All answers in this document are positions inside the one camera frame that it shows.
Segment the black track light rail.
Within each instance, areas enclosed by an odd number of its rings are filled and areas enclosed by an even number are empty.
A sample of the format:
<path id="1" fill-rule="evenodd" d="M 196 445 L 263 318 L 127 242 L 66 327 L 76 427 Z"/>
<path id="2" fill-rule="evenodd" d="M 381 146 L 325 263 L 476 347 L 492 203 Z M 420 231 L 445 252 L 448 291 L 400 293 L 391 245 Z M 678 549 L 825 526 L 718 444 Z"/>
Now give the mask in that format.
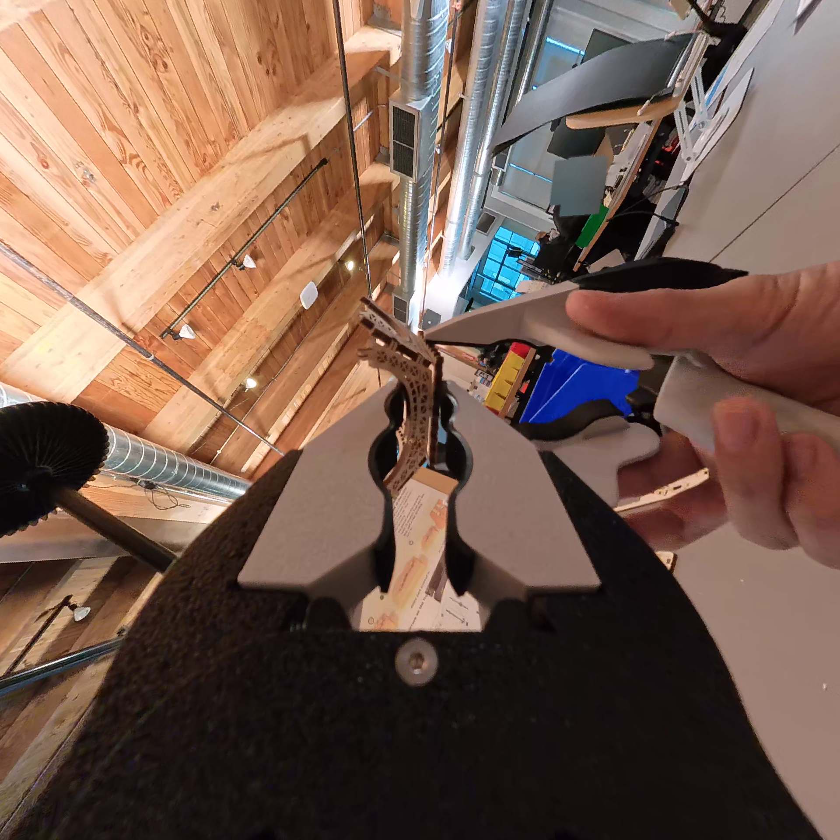
<path id="1" fill-rule="evenodd" d="M 259 237 L 261 237 L 261 235 L 263 235 L 265 231 L 273 225 L 273 223 L 278 219 L 278 216 L 287 209 L 291 202 L 299 195 L 301 190 L 307 186 L 315 175 L 320 173 L 320 171 L 323 170 L 329 162 L 330 157 L 325 155 L 310 169 L 301 181 L 295 185 L 288 196 L 270 212 L 266 220 L 260 223 L 257 229 L 246 239 L 238 250 L 230 256 L 227 262 L 224 263 L 222 268 L 213 275 L 212 279 L 210 279 L 202 287 L 202 289 L 195 294 L 193 299 L 189 301 L 184 309 L 181 310 L 178 315 L 159 333 L 159 338 L 161 340 L 166 340 L 167 338 L 172 338 L 175 341 L 183 340 L 183 336 L 181 336 L 181 324 L 193 312 L 198 304 L 204 300 L 210 290 L 214 289 L 216 284 L 223 279 L 230 270 L 236 269 L 243 271 L 256 268 L 256 262 L 250 255 L 252 246 L 256 243 Z"/>

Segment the wooden lattice tower piece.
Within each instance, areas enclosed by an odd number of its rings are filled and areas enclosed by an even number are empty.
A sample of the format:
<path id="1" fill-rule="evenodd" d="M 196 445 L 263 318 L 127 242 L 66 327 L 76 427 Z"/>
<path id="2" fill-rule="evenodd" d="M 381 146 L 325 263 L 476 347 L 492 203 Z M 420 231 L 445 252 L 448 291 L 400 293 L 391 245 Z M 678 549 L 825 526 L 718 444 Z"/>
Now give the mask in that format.
<path id="1" fill-rule="evenodd" d="M 424 464 L 437 463 L 443 361 L 422 335 L 368 297 L 360 300 L 359 321 L 371 336 L 360 358 L 393 375 L 403 400 L 402 419 L 397 420 L 397 457 L 384 478 L 385 488 L 396 497 Z"/>

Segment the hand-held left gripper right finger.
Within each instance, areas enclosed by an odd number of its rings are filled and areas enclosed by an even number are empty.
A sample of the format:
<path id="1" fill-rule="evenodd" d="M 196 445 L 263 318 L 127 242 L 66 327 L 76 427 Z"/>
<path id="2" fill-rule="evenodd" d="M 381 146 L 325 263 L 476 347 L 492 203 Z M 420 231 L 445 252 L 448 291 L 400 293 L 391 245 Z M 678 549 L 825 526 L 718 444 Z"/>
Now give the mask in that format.
<path id="1" fill-rule="evenodd" d="M 594 592 L 601 581 L 539 451 L 445 384 L 446 566 L 456 592 Z"/>

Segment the white desk stand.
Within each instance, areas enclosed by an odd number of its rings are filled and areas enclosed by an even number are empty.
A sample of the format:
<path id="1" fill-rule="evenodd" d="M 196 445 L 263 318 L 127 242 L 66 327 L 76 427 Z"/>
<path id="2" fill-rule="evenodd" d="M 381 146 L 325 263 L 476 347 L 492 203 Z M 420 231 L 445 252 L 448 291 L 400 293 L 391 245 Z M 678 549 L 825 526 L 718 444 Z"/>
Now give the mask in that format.
<path id="1" fill-rule="evenodd" d="M 709 155 L 716 144 L 734 123 L 747 97 L 753 69 L 740 80 L 726 99 L 711 114 L 711 100 L 705 91 L 700 69 L 690 81 L 690 92 L 695 107 L 694 116 L 688 118 L 686 103 L 682 101 L 675 111 L 675 123 L 679 138 L 679 151 L 686 163 L 681 180 L 685 182 L 698 165 Z"/>

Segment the silver air duct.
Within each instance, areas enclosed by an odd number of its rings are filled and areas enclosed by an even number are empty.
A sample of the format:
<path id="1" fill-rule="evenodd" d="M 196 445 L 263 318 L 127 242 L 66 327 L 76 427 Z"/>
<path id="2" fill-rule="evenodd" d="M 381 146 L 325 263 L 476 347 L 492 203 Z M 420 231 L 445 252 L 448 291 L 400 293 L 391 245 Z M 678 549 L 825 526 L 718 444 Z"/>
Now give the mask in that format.
<path id="1" fill-rule="evenodd" d="M 18 403 L 47 402 L 10 385 L 1 385 L 1 393 L 2 408 Z M 164 487 L 198 490 L 228 500 L 243 496 L 249 488 L 249 482 L 244 479 L 109 425 L 104 426 L 108 432 L 109 450 L 101 469 L 108 472 L 150 480 Z"/>
<path id="2" fill-rule="evenodd" d="M 400 86 L 389 101 L 390 165 L 400 177 L 400 282 L 395 315 L 418 328 L 435 252 L 432 231 L 443 167 L 458 17 L 450 2 L 404 2 Z M 529 2 L 478 2 L 455 162 L 448 183 L 444 240 L 434 280 L 448 280 L 469 253 L 487 188 L 490 136 L 498 126 Z"/>

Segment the black pleated disc on pole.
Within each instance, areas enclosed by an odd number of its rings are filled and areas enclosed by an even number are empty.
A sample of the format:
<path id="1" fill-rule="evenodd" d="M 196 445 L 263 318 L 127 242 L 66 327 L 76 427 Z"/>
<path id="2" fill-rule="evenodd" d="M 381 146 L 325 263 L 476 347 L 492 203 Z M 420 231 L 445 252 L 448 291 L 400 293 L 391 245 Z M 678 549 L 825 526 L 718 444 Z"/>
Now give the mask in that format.
<path id="1" fill-rule="evenodd" d="M 57 509 L 164 573 L 177 556 L 81 495 L 109 452 L 105 426 L 77 406 L 26 402 L 1 410 L 1 533 L 33 527 Z"/>

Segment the dark table with wooden edge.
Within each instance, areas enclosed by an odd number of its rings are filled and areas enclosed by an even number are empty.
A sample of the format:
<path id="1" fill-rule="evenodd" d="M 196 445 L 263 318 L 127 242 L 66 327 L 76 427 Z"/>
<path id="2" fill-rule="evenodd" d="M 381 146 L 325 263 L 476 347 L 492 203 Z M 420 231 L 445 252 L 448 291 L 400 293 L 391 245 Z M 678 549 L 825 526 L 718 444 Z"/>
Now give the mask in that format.
<path id="1" fill-rule="evenodd" d="M 546 123 L 583 112 L 642 106 L 671 93 L 697 33 L 609 49 L 525 94 L 495 131 L 499 154 Z"/>

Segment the yellow storage bin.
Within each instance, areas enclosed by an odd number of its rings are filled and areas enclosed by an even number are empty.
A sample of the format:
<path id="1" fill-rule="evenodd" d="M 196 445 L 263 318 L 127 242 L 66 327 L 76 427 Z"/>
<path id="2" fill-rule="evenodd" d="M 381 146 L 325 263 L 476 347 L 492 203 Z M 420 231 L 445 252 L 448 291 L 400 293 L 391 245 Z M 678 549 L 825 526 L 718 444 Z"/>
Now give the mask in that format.
<path id="1" fill-rule="evenodd" d="M 487 409 L 502 419 L 508 416 L 535 354 L 535 349 L 524 342 L 511 344 L 484 399 Z"/>

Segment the person's right hand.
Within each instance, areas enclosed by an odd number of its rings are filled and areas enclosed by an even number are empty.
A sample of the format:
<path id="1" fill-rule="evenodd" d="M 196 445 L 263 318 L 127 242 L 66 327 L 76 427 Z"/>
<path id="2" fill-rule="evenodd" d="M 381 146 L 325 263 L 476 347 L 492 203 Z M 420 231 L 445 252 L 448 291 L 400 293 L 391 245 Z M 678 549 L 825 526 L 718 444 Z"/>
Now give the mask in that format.
<path id="1" fill-rule="evenodd" d="M 566 304 L 580 328 L 651 350 L 698 350 L 739 379 L 837 416 L 838 262 L 744 276 L 707 290 L 577 290 Z M 702 466 L 703 484 L 624 514 L 654 550 L 677 551 L 729 522 L 768 550 L 801 548 L 839 566 L 838 454 L 818 437 L 782 434 L 749 398 L 712 411 L 712 452 L 668 432 L 657 454 L 625 467 L 625 497 L 642 497 Z"/>

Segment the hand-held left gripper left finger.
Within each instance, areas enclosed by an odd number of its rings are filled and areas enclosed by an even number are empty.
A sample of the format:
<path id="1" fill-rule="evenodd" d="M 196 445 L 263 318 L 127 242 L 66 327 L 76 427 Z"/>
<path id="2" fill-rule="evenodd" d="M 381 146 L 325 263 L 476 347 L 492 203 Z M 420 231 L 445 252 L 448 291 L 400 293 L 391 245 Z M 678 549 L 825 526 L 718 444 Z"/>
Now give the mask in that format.
<path id="1" fill-rule="evenodd" d="M 279 592 L 386 591 L 395 538 L 392 494 L 375 448 L 392 430 L 391 382 L 301 451 L 238 583 Z"/>

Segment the blue plastic bin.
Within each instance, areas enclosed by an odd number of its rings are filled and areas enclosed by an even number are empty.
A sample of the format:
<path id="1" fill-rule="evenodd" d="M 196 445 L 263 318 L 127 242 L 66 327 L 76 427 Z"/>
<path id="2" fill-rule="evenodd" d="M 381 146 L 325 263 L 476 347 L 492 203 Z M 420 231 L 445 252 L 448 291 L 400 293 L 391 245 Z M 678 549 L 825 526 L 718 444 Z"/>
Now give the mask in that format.
<path id="1" fill-rule="evenodd" d="M 519 422 L 545 424 L 559 419 L 576 407 L 607 400 L 620 414 L 628 416 L 632 407 L 627 395 L 637 389 L 640 371 L 595 364 L 562 350 L 554 350 L 543 367 Z"/>

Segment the large wooden puzzle sheet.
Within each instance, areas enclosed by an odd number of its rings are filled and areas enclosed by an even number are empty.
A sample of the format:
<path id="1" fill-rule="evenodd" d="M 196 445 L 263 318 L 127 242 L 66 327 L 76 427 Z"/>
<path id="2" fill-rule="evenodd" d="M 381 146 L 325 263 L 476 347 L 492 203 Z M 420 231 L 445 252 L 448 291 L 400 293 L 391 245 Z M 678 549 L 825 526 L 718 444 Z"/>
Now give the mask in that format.
<path id="1" fill-rule="evenodd" d="M 657 486 L 645 493 L 624 496 L 618 500 L 614 507 L 614 511 L 620 517 L 629 520 L 630 524 L 642 524 L 644 528 L 650 530 L 650 532 L 645 531 L 644 536 L 654 537 L 650 545 L 666 570 L 672 574 L 676 572 L 679 556 L 675 550 L 669 548 L 666 542 L 661 542 L 662 533 L 667 534 L 670 526 L 666 524 L 662 527 L 659 515 L 662 511 L 667 510 L 670 502 L 686 495 L 690 490 L 701 487 L 708 481 L 709 477 L 708 469 L 699 469 L 688 476 Z"/>

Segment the instruction poster with orange pictures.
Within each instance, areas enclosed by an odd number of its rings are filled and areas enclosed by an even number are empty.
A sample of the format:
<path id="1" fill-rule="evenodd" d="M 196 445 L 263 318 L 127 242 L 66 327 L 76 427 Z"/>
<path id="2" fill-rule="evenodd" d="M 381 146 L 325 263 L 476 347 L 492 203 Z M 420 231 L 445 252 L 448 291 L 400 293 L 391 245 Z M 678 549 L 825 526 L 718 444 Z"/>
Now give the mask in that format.
<path id="1" fill-rule="evenodd" d="M 373 589 L 356 622 L 363 632 L 471 633 L 480 609 L 448 581 L 445 539 L 448 499 L 456 482 L 420 468 L 393 500 L 395 561 L 387 592 Z"/>

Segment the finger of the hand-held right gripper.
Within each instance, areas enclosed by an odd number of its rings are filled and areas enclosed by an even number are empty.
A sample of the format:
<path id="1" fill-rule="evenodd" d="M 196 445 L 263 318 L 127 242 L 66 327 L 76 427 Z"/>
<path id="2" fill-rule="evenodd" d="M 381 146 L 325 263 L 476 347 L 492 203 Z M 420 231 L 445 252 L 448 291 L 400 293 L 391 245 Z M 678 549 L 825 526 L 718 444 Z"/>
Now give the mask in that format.
<path id="1" fill-rule="evenodd" d="M 519 433 L 542 453 L 551 453 L 609 507 L 620 499 L 618 474 L 658 452 L 659 436 L 629 422 L 606 399 L 585 402 L 545 423 L 519 423 Z"/>
<path id="2" fill-rule="evenodd" d="M 576 289 L 608 293 L 698 290 L 746 275 L 746 270 L 693 259 L 653 257 L 630 261 L 583 275 L 570 284 L 547 286 L 465 312 L 425 330 L 424 339 L 430 344 L 472 347 L 489 347 L 510 340 L 534 348 L 554 348 L 601 366 L 648 370 L 654 365 L 648 350 L 615 343 L 579 329 L 566 311 L 569 295 Z"/>

